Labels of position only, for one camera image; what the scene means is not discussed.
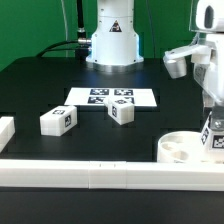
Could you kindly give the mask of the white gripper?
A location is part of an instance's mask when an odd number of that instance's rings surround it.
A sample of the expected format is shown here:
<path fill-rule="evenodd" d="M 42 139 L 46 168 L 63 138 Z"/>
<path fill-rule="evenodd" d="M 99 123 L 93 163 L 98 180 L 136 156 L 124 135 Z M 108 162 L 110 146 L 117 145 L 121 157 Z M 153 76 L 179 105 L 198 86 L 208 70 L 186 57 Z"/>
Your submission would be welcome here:
<path fill-rule="evenodd" d="M 166 51 L 163 62 L 173 79 L 187 74 L 187 56 L 194 65 L 196 82 L 220 105 L 212 108 L 210 128 L 224 131 L 224 34 L 207 34 L 194 45 Z"/>

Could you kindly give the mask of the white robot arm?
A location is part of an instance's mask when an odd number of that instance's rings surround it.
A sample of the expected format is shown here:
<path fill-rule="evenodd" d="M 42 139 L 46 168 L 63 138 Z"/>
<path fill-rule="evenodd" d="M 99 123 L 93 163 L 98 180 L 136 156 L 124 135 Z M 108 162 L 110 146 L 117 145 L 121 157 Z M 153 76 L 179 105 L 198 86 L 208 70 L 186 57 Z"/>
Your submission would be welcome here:
<path fill-rule="evenodd" d="M 112 72 L 141 63 L 139 36 L 133 29 L 134 0 L 97 0 L 97 5 L 98 26 L 87 64 Z M 185 58 L 191 58 L 194 78 L 213 102 L 210 128 L 224 131 L 224 0 L 192 0 L 189 29 L 197 41 L 167 51 L 165 67 L 172 78 L 183 77 Z"/>

